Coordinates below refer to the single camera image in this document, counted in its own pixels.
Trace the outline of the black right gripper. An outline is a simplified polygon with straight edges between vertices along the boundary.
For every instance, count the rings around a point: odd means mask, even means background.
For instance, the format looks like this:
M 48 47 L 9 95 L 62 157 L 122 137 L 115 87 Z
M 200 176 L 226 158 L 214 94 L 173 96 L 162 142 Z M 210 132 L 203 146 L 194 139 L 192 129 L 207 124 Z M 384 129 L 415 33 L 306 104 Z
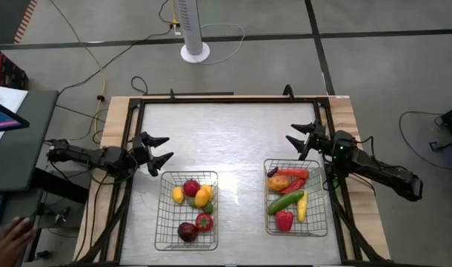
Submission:
M 299 160 L 306 160 L 310 150 L 315 150 L 319 154 L 327 153 L 325 126 L 312 122 L 306 125 L 292 124 L 291 127 L 302 134 L 309 134 L 307 142 L 292 136 L 286 136 L 286 139 L 297 150 Z

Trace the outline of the red round fruit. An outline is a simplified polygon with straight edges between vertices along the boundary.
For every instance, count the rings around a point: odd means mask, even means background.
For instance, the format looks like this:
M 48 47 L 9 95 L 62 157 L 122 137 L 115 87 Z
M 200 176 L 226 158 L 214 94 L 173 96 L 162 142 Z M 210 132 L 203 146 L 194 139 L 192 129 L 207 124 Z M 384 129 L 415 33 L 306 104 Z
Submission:
M 196 193 L 200 189 L 201 189 L 200 184 L 193 179 L 186 181 L 183 185 L 183 191 L 184 191 L 185 195 L 188 197 L 195 197 Z

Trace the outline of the red chili pepper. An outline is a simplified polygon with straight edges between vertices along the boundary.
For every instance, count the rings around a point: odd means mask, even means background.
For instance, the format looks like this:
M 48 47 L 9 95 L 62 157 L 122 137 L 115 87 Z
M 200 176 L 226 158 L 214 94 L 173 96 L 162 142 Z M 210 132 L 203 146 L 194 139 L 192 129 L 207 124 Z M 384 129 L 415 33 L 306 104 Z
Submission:
M 286 194 L 292 193 L 294 191 L 297 191 L 300 188 L 302 188 L 304 184 L 305 184 L 304 179 L 296 179 L 286 189 L 281 190 L 280 194 L 286 195 Z

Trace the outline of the orange fruit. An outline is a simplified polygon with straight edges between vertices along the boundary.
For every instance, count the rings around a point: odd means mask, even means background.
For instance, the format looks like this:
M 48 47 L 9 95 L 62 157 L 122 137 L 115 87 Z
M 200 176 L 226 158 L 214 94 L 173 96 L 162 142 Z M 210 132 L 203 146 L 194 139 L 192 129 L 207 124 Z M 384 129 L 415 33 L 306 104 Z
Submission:
M 267 181 L 267 189 L 270 191 L 280 192 L 290 185 L 290 179 L 285 175 L 276 175 L 270 177 Z

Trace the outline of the orange mango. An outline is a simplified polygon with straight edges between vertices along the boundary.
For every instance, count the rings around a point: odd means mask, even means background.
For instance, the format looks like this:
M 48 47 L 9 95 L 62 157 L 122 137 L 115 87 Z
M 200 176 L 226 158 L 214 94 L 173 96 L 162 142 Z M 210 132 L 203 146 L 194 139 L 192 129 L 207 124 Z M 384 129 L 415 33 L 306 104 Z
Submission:
M 207 205 L 207 203 L 209 202 L 210 199 L 210 195 L 208 193 L 208 190 L 206 190 L 205 188 L 201 188 L 200 190 L 198 190 L 196 192 L 195 195 L 195 206 L 197 208 L 203 208 Z

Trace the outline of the green cucumber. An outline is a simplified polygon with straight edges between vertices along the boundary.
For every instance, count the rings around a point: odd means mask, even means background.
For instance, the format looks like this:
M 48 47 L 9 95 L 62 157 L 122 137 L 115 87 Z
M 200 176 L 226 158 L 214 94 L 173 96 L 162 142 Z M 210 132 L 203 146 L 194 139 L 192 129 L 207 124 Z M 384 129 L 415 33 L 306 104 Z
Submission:
M 287 208 L 289 205 L 298 202 L 304 195 L 305 192 L 303 190 L 297 190 L 279 197 L 267 207 L 267 214 L 275 215 L 277 212 Z

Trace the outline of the yellow banana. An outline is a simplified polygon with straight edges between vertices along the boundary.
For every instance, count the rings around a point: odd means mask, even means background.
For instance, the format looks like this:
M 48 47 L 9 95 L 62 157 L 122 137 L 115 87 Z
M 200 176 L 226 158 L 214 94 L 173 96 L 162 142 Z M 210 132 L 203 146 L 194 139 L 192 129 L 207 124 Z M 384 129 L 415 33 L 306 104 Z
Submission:
M 303 222 L 306 218 L 306 212 L 308 207 L 308 192 L 304 192 L 301 199 L 297 202 L 297 220 Z

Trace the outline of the red tomato green calyx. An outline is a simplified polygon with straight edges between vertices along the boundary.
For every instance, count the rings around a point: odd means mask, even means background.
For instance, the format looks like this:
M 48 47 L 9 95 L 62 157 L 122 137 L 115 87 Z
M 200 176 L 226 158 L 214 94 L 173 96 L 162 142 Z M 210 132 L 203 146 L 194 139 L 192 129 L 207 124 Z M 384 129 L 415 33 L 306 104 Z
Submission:
M 199 214 L 196 217 L 196 227 L 199 231 L 209 231 L 213 227 L 213 218 L 207 213 Z

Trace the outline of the dark maroon round fruit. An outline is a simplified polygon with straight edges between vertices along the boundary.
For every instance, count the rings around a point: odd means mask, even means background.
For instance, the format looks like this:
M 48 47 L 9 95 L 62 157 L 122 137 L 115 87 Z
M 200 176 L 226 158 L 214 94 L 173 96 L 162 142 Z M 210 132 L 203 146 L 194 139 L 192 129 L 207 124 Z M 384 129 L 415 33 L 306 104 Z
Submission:
M 198 236 L 198 228 L 189 222 L 182 222 L 177 228 L 179 238 L 186 243 L 193 242 Z

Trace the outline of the red bell pepper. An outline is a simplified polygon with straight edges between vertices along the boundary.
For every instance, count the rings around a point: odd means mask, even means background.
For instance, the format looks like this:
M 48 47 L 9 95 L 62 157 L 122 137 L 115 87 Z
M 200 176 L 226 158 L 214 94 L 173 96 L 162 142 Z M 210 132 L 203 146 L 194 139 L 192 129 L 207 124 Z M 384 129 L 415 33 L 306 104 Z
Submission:
M 278 211 L 275 214 L 275 221 L 279 231 L 289 231 L 293 225 L 293 213 L 289 211 Z

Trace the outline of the computer monitor blue screen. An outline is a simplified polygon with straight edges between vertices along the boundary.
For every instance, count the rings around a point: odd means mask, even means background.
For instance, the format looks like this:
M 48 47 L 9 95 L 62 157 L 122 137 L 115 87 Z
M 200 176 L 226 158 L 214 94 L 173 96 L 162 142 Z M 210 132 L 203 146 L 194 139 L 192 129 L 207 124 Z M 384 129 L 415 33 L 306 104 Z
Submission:
M 0 104 L 0 132 L 28 128 L 30 123 Z

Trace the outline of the white paper sheet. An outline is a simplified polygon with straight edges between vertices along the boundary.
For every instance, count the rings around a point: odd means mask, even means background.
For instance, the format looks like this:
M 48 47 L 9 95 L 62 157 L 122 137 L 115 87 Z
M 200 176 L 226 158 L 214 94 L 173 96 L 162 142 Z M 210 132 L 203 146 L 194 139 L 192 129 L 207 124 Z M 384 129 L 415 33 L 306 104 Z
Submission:
M 0 104 L 8 110 L 16 113 L 28 94 L 25 90 L 12 89 L 0 86 Z

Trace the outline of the person's hand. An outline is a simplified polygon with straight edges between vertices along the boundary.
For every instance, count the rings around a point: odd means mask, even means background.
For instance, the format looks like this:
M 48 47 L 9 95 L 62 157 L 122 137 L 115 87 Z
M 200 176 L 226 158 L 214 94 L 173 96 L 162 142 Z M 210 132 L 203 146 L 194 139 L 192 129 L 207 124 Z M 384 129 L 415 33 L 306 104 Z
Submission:
M 29 217 L 14 217 L 0 236 L 0 267 L 14 267 L 36 233 Z

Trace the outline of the red crate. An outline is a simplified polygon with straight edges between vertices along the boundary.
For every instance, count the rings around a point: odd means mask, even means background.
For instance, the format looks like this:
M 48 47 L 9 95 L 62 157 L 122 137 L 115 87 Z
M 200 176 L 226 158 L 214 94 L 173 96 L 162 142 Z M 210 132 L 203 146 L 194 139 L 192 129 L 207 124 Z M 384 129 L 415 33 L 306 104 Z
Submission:
M 0 86 L 29 90 L 29 79 L 24 70 L 0 53 Z

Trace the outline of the black metal table frame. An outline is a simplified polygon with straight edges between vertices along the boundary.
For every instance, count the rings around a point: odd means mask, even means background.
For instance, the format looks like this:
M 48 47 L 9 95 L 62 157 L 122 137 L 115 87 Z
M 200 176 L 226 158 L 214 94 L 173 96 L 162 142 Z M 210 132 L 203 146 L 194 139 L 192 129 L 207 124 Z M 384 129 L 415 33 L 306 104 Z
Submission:
M 360 138 L 356 118 L 353 112 L 352 102 L 349 96 L 296 96 L 295 100 L 316 100 L 322 112 L 321 120 L 328 123 L 327 129 L 343 130 L 350 132 L 356 139 Z M 262 100 L 270 103 L 289 103 L 291 97 L 281 96 L 234 96 L 234 95 L 186 95 L 175 94 L 169 96 L 114 96 L 110 100 L 107 109 L 107 118 L 103 129 L 102 145 L 118 146 L 122 143 L 124 133 L 132 133 L 131 125 L 140 120 L 140 115 L 131 116 L 134 104 L 141 100 L 159 102 L 165 100 L 168 104 L 179 104 L 187 100 L 201 100 L 216 104 L 246 103 L 253 104 Z M 353 218 L 358 230 L 366 241 L 379 255 L 390 258 L 388 243 L 385 238 L 376 198 L 371 190 L 365 187 L 368 179 L 351 175 L 348 182 L 340 186 L 340 202 L 345 205 L 345 210 Z M 89 249 L 89 242 L 93 238 L 99 238 L 110 219 L 110 212 L 120 206 L 119 197 L 125 195 L 125 190 L 117 185 L 91 185 L 89 189 L 89 204 L 84 209 L 82 225 L 76 244 L 75 254 L 84 256 Z

